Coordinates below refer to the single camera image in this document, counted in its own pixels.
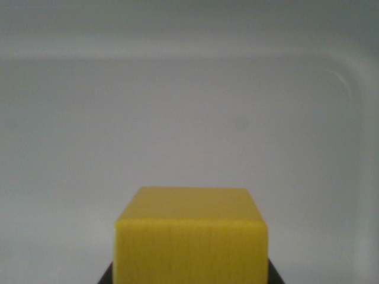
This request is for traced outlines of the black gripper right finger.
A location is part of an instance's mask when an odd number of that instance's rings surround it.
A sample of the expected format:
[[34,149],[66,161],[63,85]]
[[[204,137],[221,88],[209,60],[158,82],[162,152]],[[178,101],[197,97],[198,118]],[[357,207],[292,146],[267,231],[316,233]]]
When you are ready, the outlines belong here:
[[273,265],[272,261],[268,260],[268,282],[267,284],[285,284],[278,270]]

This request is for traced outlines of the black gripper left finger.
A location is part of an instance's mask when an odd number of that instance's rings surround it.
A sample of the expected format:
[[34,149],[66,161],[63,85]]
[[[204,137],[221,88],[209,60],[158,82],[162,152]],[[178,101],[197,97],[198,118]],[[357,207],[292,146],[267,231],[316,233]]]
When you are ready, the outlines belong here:
[[109,267],[98,281],[98,284],[113,284],[113,263],[110,263]]

